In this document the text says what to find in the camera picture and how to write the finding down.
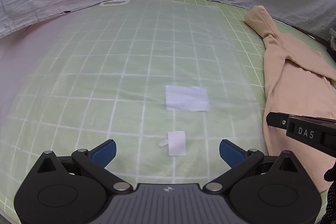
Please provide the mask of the beige long sleeve shirt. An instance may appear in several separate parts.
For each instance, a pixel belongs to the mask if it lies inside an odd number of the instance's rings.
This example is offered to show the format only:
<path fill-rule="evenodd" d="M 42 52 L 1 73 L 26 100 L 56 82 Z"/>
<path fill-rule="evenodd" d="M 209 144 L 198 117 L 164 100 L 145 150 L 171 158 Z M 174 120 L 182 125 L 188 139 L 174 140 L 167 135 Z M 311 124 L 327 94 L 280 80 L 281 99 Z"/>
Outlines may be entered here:
<path fill-rule="evenodd" d="M 281 33 L 264 6 L 254 6 L 244 15 L 248 26 L 263 39 L 265 110 L 269 112 L 335 119 L 335 69 L 320 52 L 311 50 L 289 33 Z M 263 123 L 268 153 L 294 152 L 319 192 L 330 187 L 323 175 L 335 159 L 286 136 L 286 131 Z"/>

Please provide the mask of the small white tape strip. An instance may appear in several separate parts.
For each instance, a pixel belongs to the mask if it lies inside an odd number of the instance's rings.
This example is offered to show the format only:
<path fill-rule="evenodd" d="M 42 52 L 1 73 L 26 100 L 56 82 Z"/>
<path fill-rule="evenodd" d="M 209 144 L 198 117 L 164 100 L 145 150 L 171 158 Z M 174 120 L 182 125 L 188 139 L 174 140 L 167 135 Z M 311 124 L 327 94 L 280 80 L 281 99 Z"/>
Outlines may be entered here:
<path fill-rule="evenodd" d="M 159 143 L 160 147 L 168 146 L 169 156 L 186 156 L 186 133 L 184 131 L 171 131 L 167 139 Z"/>

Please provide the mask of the large white tape patch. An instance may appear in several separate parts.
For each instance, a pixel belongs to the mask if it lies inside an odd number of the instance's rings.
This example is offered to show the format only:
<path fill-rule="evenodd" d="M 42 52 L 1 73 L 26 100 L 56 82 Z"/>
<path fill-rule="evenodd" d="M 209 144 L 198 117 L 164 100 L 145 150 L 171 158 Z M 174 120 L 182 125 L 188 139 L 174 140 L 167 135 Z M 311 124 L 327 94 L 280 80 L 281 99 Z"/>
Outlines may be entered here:
<path fill-rule="evenodd" d="M 209 109 L 209 97 L 205 88 L 166 85 L 166 110 L 209 111 Z"/>

